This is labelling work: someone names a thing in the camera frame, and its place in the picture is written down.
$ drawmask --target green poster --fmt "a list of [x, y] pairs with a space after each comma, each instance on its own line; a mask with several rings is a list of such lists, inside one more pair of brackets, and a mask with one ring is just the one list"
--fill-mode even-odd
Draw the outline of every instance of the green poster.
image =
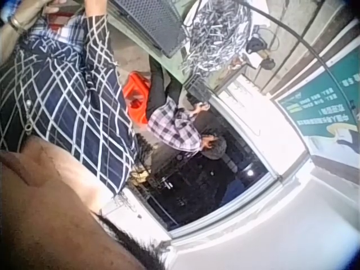
[[357, 47], [330, 67], [341, 89], [324, 71], [278, 101], [300, 130], [314, 163], [355, 183], [360, 164], [359, 57]]
[[343, 89], [327, 72], [279, 101], [304, 136], [332, 137], [328, 126], [356, 124], [359, 101], [359, 48], [330, 67]]

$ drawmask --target bracelet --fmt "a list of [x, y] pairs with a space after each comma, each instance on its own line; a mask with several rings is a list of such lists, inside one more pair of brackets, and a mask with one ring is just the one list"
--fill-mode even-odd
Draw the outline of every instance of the bracelet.
[[15, 19], [15, 17], [9, 17], [8, 18], [9, 25], [18, 33], [22, 34], [25, 32], [25, 29], [21, 26], [21, 24], [18, 22], [18, 20]]

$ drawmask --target stool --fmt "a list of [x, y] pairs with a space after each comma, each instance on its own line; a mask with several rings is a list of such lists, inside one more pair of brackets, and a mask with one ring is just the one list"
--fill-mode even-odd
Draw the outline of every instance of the stool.
[[149, 97], [150, 81], [133, 71], [124, 87], [124, 97], [130, 100], [129, 115], [137, 124], [147, 124], [146, 105]]

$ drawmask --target black pants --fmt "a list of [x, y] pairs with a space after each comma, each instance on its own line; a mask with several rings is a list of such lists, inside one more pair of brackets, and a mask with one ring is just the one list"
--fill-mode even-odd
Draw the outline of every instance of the black pants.
[[179, 104], [180, 93], [182, 89], [181, 83], [176, 80], [170, 73], [170, 83], [164, 90], [164, 76], [163, 68], [151, 56], [149, 56], [150, 72], [151, 72], [151, 85], [147, 99], [146, 119], [149, 120], [154, 111], [165, 105], [167, 96], [171, 97], [176, 104]]

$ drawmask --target white wall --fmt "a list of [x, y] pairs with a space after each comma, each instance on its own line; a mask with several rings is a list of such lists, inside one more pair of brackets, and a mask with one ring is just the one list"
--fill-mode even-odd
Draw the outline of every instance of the white wall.
[[337, 191], [313, 177], [262, 224], [222, 244], [178, 254], [171, 269], [339, 269], [360, 247], [359, 189], [348, 188], [352, 198], [341, 193], [348, 189]]
[[239, 128], [276, 173], [284, 174], [305, 151], [301, 139], [278, 108], [243, 75], [210, 101], [235, 116]]

